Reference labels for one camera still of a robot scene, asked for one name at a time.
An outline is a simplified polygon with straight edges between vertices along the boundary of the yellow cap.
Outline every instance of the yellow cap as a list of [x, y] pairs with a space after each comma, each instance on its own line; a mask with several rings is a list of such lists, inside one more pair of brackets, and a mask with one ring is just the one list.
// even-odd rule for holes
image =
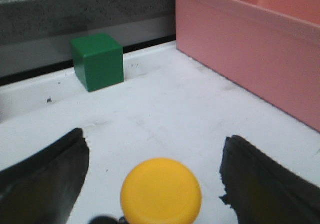
[[122, 210], [130, 224], [192, 224], [201, 202], [197, 178], [183, 164], [167, 158], [138, 165], [121, 190]]

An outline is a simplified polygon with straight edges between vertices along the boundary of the yellow disc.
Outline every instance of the yellow disc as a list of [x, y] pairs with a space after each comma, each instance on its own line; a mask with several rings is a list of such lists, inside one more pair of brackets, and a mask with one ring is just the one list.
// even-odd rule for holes
[[180, 162], [143, 162], [125, 179], [121, 206], [130, 224], [192, 224], [201, 208], [197, 178]]

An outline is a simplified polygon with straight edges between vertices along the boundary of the gray granite surface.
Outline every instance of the gray granite surface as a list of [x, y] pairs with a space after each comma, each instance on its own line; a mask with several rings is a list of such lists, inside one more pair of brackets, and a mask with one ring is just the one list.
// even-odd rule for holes
[[[22, 46], [28, 42], [56, 37], [74, 38], [77, 34], [81, 36], [95, 30], [112, 28], [109, 34], [117, 36], [120, 44], [132, 45], [174, 34], [174, 15], [175, 0], [0, 0], [0, 78], [70, 58], [69, 55], [59, 58], [45, 56], [45, 62], [29, 58], [37, 57], [37, 52], [55, 55], [56, 52], [48, 48], [54, 49], [57, 45], [40, 45], [26, 53]], [[145, 38], [141, 37], [144, 34], [140, 32], [136, 41], [133, 38], [135, 29], [123, 31], [123, 25], [131, 28], [132, 24], [143, 22], [146, 25], [148, 20], [163, 18], [167, 19], [160, 25], [150, 22], [150, 26], [145, 28]], [[117, 26], [122, 26], [119, 32], [123, 35], [115, 33], [118, 32]], [[60, 42], [69, 42], [70, 38], [63, 41], [60, 38]], [[19, 55], [26, 56], [26, 62], [32, 63], [17, 63], [17, 60], [21, 62], [21, 58], [12, 56], [15, 50], [20, 51]]]

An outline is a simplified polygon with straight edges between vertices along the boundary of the white table surface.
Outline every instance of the white table surface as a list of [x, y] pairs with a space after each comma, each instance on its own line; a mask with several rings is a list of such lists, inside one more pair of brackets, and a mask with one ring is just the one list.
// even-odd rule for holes
[[73, 68], [0, 87], [1, 170], [84, 129], [90, 166], [68, 224], [120, 218], [124, 179], [155, 157], [181, 161], [197, 176], [203, 200], [196, 224], [237, 223], [219, 199], [224, 142], [232, 135], [320, 187], [320, 134], [179, 52], [175, 42], [125, 54], [124, 72], [124, 83], [92, 93]]

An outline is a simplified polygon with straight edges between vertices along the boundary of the green cube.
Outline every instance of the green cube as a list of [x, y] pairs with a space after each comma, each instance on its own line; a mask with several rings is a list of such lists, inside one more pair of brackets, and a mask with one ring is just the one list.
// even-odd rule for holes
[[71, 40], [75, 74], [88, 92], [122, 83], [123, 47], [107, 34]]

